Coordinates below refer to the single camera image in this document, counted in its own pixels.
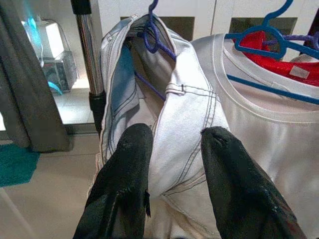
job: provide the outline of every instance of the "blue plastic hanger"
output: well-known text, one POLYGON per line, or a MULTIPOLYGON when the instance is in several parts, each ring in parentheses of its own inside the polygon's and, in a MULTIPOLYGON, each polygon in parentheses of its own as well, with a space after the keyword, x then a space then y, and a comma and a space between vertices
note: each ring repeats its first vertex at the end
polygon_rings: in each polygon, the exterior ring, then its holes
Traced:
POLYGON ((305 53, 309 56, 312 56, 316 59, 319 59, 319 51, 316 51, 316 50, 313 50, 309 47, 302 46, 302 45, 299 45, 297 43, 285 40, 283 35, 276 28, 269 26, 269 21, 271 19, 276 18, 277 16, 280 16, 281 14, 283 14, 290 7, 290 5, 292 3, 293 3, 293 0, 287 0, 286 3, 279 10, 267 14, 264 18, 262 25, 250 27, 242 33, 226 34, 225 38, 226 39, 236 39, 235 48, 237 50, 243 51, 243 52, 248 52, 248 53, 262 55, 262 56, 268 56, 268 57, 272 57, 275 59, 281 59, 285 55, 287 48, 291 48, 293 50, 305 53), (270 52, 270 51, 264 51, 264 50, 257 50, 257 49, 248 48, 248 47, 244 47, 244 46, 240 45, 242 39, 247 34, 252 33, 252 32, 256 32, 256 31, 269 32, 273 36, 275 36, 275 38, 278 41, 279 46, 280 46, 280 52, 277 53, 277 52, 270 52))
MULTIPOLYGON (((299 52, 302 52, 302 53, 305 53, 309 56, 312 56, 316 59, 319 59, 319 51, 316 51, 316 50, 311 49, 311 48, 306 47, 306 46, 296 44, 294 42, 290 42, 290 41, 286 40, 283 37, 283 35, 276 28, 269 26, 269 20, 283 14, 290 7, 290 5, 292 3, 293 3, 293 0, 287 0, 286 3, 279 10, 267 14, 264 18, 262 25, 250 27, 242 33, 226 34, 225 39, 236 39, 235 48, 238 51, 267 56, 267 57, 271 57, 271 58, 275 58, 275 59, 281 59, 285 55, 287 48, 297 50, 299 52), (277 52, 258 50, 258 49, 248 48, 248 47, 244 47, 244 46, 240 45, 242 39, 247 34, 252 33, 252 32, 256 32, 256 31, 264 31, 264 32, 269 32, 269 33, 273 34, 276 38, 276 41, 279 43, 280 52, 277 53, 277 52)), ((246 81, 246 80, 243 80, 243 79, 240 79, 238 77, 231 76, 231 75, 227 75, 227 77, 232 81, 236 81, 236 82, 239 82, 239 83, 244 84, 244 85, 255 87, 257 89, 261 89, 264 91, 275 93, 277 95, 289 97, 289 98, 292 98, 295 100, 300 100, 300 101, 309 102, 312 104, 319 105, 318 98, 316 99, 316 98, 312 98, 312 97, 308 97, 308 96, 304 96, 304 95, 299 95, 299 94, 295 94, 295 93, 291 93, 291 92, 287 92, 287 91, 283 91, 283 90, 278 90, 276 88, 272 88, 272 87, 264 86, 261 84, 253 83, 250 81, 246 81)))
MULTIPOLYGON (((289 41, 311 41, 314 49, 319 51, 319 31, 317 31, 313 36, 310 35, 286 35, 283 36, 285 40, 289 41)), ((277 40, 264 41, 263 45, 275 45, 277 44, 277 40)))

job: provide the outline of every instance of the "gray curtain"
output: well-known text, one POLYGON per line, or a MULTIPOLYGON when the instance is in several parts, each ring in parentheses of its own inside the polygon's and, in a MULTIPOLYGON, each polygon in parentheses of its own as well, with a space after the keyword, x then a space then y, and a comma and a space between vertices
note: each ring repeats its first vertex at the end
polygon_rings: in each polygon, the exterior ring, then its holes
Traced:
POLYGON ((18 146, 69 149, 47 80, 10 0, 0 0, 0 112, 18 146))

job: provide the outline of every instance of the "white denim jacket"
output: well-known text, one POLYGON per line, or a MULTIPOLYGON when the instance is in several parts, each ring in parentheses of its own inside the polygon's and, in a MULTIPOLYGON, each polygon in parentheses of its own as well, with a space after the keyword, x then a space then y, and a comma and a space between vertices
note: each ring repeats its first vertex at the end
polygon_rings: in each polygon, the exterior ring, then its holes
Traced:
POLYGON ((154 145, 149 169, 152 217, 146 220, 145 237, 220 238, 200 153, 200 132, 217 125, 228 128, 228 124, 192 45, 155 16, 159 37, 175 53, 176 62, 160 50, 148 52, 137 36, 147 19, 145 15, 120 21, 102 42, 106 106, 97 172, 123 131, 134 123, 146 123, 153 129, 154 145), (166 94, 164 103, 135 79, 134 70, 166 94))

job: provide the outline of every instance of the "purple hanger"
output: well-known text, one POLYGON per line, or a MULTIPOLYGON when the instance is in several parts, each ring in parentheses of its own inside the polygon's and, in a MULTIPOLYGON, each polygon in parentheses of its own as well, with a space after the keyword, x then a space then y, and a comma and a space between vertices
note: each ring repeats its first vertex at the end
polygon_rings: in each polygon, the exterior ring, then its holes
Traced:
MULTIPOLYGON (((319 31, 317 31, 313 36, 309 35, 285 35, 283 36, 285 40, 289 41, 311 41, 316 50, 319 50, 319 31)), ((277 40, 264 41, 263 45, 275 45, 277 40)))
MULTIPOLYGON (((169 48, 167 48, 163 43, 161 43, 160 41, 160 37, 159 37, 159 30, 156 27, 156 25, 153 22, 153 10, 155 9, 156 5, 158 4, 159 0, 154 0, 153 3, 149 6, 149 19, 145 24, 144 27, 144 31, 142 34, 138 34, 138 36, 142 37, 144 39, 144 44, 146 49, 150 52, 150 53, 156 53, 159 49, 161 49, 162 51, 164 51, 168 56, 170 56, 174 61, 176 61, 176 56, 174 54, 174 52, 172 52, 169 48), (152 47, 148 41, 147 38, 147 31, 148 29, 152 29, 154 32, 154 37, 155 37, 155 44, 152 47)), ((155 94, 157 94, 163 101, 166 100, 166 96, 162 95, 154 86, 151 85, 150 82, 148 82, 146 79, 144 79, 144 77, 137 73, 136 71, 134 72, 135 76, 137 78, 139 78, 144 84, 146 84, 152 91, 155 92, 155 94)))
POLYGON ((176 56, 175 56, 174 52, 172 52, 163 43, 161 43, 160 37, 159 37, 159 30, 158 30, 158 28, 156 27, 156 25, 153 22, 153 10, 155 9, 155 7, 158 4, 158 2, 159 2, 159 0, 154 0, 153 3, 149 6, 149 20, 146 22, 145 27, 144 27, 144 31, 143 31, 144 43, 145 43, 145 46, 146 46, 147 50, 150 53, 155 53, 155 52, 158 51, 158 49, 161 49, 168 56, 170 56, 174 61, 176 61, 176 56), (154 32, 154 35, 155 35, 154 47, 152 47, 149 44, 149 41, 148 41, 148 38, 147 38, 148 28, 151 28, 153 30, 153 32, 154 32))

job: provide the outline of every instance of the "metal pole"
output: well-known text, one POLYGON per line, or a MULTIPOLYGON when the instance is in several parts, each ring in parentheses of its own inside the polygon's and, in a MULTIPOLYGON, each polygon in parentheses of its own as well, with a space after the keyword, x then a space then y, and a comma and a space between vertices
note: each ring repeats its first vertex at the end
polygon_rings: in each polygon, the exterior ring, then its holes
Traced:
POLYGON ((71 0, 71 4, 78 23, 85 68, 90 84, 90 108, 93 112, 95 128, 100 134, 105 107, 105 92, 94 39, 90 0, 71 0))

